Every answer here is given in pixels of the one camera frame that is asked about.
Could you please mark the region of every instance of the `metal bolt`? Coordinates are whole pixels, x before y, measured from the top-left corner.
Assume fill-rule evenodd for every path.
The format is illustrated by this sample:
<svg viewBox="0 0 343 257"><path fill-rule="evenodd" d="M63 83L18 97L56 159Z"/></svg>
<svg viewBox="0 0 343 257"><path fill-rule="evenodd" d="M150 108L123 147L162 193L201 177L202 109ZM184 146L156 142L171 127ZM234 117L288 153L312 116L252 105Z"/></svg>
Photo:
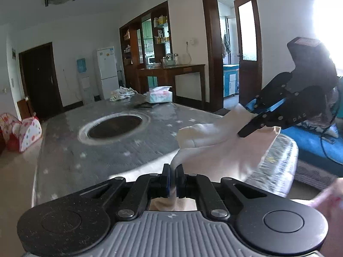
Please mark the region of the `metal bolt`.
<svg viewBox="0 0 343 257"><path fill-rule="evenodd" d="M129 209L123 209L118 211L117 214L122 218L130 218L134 216L134 211Z"/></svg>
<svg viewBox="0 0 343 257"><path fill-rule="evenodd" d="M211 211L211 215L213 217L222 218L222 217L226 217L228 215L228 213L226 210L215 209L215 210Z"/></svg>

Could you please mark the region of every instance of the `blue cushion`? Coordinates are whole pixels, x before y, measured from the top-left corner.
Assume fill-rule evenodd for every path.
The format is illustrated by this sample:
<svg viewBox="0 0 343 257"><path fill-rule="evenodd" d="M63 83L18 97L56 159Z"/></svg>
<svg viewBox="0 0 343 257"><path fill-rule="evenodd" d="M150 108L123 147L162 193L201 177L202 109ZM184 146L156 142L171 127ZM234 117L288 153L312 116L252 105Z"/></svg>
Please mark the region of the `blue cushion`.
<svg viewBox="0 0 343 257"><path fill-rule="evenodd" d="M281 133L294 139L299 147L299 159L314 165L331 174L343 177L343 165L340 165L331 159L328 159L320 146L320 134L309 132L301 127L293 126L288 129L281 130ZM340 136L335 139L335 144L330 144L323 140L325 152L332 159L338 162L343 162L343 139Z"/></svg>

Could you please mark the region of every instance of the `doorway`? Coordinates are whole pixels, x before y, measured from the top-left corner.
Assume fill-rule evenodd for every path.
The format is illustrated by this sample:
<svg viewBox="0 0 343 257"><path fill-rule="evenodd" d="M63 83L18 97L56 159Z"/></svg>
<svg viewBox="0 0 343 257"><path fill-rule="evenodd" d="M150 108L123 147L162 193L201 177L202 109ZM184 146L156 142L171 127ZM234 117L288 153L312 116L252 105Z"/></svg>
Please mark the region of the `doorway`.
<svg viewBox="0 0 343 257"><path fill-rule="evenodd" d="M43 44L19 53L20 73L24 93L31 100L41 121L63 112L58 89L53 43Z"/></svg>
<svg viewBox="0 0 343 257"><path fill-rule="evenodd" d="M247 104L262 87L256 0L203 0L209 56L210 108Z"/></svg>

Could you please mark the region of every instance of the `sticker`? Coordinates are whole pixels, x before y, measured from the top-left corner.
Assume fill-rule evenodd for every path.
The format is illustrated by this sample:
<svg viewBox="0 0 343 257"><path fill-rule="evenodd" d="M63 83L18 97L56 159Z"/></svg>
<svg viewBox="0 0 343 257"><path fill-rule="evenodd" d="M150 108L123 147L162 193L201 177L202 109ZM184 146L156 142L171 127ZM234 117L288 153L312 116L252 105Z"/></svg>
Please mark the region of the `sticker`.
<svg viewBox="0 0 343 257"><path fill-rule="evenodd" d="M316 40L316 39L309 39L307 37L302 37L300 39L298 39L295 43L296 44L302 44L302 45L307 45L307 46L311 46L311 47L316 47L320 44L320 40Z"/></svg>

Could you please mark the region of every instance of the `beige fabric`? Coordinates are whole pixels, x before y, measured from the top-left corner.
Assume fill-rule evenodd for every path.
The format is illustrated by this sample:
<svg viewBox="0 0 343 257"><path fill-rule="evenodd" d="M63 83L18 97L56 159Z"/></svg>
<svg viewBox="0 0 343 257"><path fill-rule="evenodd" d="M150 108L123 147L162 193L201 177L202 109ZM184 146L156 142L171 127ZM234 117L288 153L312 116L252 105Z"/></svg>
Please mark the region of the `beige fabric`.
<svg viewBox="0 0 343 257"><path fill-rule="evenodd" d="M279 127L264 127L240 138L237 133L253 117L254 114L237 105L213 124L197 124L180 129L176 136L180 150L171 162L172 173L182 164L185 174L202 174L212 182L220 182L222 177L244 181L265 157L280 133ZM175 189L172 189L170 198L153 200L150 209L195 209L193 200L180 200L175 196Z"/></svg>

